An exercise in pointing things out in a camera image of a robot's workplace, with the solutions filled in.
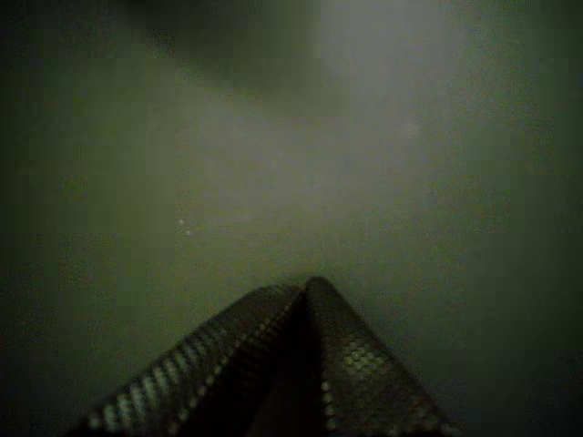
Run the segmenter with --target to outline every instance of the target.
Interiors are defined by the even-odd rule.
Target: gray wall
[[[247,290],[312,274],[467,435],[567,435],[577,11],[316,1],[8,19],[3,435],[58,435]]]

